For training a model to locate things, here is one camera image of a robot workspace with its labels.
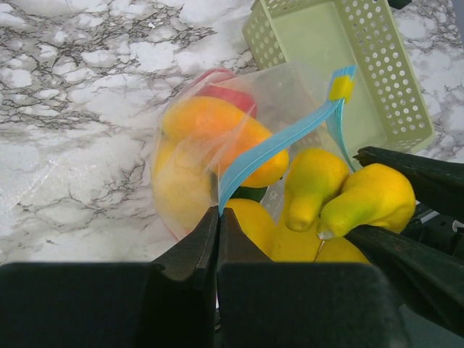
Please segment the red toy apple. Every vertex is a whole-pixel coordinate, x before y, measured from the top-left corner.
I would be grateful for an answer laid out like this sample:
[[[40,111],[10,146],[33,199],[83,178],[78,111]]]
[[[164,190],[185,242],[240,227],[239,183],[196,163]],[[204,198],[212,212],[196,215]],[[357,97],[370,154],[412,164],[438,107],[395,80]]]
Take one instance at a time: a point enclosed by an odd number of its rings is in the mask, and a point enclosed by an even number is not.
[[[257,105],[254,97],[243,91],[218,86],[218,83],[235,78],[234,72],[223,67],[209,69],[195,78],[192,88],[196,96],[210,96],[226,101],[246,112],[250,117],[257,117]]]

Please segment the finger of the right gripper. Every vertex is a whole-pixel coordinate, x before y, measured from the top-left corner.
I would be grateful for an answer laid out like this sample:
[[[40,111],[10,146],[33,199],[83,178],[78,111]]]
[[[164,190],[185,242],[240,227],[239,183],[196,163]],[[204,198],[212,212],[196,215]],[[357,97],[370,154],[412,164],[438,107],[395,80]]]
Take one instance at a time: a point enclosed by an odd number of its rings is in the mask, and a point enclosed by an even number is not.
[[[463,332],[463,261],[382,228],[362,225],[346,235],[389,279],[418,315]]]
[[[363,167],[378,163],[399,171],[411,183],[419,202],[457,221],[463,220],[462,163],[444,162],[374,146],[359,149],[354,158]]]

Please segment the clear zip top bag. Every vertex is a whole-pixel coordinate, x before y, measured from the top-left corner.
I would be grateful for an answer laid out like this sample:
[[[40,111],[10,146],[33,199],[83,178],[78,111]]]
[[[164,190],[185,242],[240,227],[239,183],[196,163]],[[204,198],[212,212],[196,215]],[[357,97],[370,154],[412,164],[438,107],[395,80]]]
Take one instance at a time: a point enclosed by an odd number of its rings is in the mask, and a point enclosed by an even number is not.
[[[356,70],[322,81],[290,62],[238,77],[209,71],[183,89],[155,133],[152,191],[167,229],[184,238],[241,188],[262,196],[303,149],[347,158],[342,118]]]

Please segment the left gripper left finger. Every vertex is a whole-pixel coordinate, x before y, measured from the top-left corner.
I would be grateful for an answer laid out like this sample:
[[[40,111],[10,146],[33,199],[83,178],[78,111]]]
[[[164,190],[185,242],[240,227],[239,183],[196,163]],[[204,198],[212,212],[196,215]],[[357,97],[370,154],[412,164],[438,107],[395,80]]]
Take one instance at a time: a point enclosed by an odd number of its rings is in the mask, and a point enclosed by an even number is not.
[[[219,214],[151,262],[1,267],[3,347],[211,347]]]

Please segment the yellow toy banana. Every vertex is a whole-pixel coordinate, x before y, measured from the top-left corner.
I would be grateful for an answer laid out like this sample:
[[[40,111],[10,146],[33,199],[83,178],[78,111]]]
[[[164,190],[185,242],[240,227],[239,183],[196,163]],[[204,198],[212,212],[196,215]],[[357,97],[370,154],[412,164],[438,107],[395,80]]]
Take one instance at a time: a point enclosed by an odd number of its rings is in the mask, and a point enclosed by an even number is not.
[[[270,257],[277,262],[367,263],[345,236],[361,225],[401,233],[415,206],[413,187],[400,172],[372,164],[351,173],[335,154],[303,150],[286,176]]]

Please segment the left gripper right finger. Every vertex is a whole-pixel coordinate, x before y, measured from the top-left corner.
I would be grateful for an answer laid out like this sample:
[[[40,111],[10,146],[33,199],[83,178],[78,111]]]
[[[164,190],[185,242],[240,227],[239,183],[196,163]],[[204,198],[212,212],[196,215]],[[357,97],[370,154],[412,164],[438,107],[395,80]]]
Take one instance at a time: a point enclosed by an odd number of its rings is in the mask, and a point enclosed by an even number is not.
[[[271,261],[220,219],[217,292],[223,347],[409,347],[383,273],[362,263]]]

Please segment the green toy avocado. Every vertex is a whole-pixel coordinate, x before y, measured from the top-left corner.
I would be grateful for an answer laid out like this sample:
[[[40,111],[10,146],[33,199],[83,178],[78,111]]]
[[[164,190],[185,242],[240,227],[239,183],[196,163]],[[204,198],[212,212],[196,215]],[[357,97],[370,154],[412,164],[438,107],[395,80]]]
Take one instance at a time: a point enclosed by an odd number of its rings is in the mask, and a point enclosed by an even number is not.
[[[234,193],[234,197],[239,199],[250,199],[256,202],[261,202],[264,198],[268,188],[250,188],[246,186],[240,186]]]

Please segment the orange yellow toy mango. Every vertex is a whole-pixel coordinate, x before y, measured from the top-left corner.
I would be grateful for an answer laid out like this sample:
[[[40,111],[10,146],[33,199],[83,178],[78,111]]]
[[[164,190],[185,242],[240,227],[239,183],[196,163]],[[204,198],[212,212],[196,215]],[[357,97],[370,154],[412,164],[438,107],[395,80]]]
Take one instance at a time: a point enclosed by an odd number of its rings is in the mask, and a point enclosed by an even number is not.
[[[161,138],[190,149],[212,174],[222,176],[241,154],[273,133],[246,112],[221,99],[192,96],[177,101],[163,116]]]

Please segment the yellow toy lemon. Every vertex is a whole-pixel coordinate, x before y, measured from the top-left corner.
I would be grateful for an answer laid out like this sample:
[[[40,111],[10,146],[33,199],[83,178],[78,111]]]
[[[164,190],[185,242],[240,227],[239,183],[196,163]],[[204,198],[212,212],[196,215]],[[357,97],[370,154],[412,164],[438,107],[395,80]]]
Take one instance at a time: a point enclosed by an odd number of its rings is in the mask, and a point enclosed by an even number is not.
[[[277,227],[265,208],[250,199],[230,199],[225,206],[234,211],[246,236],[262,252],[271,257]]]
[[[217,204],[201,159],[167,138],[161,138],[154,156],[152,191],[158,215],[177,239],[192,232]]]

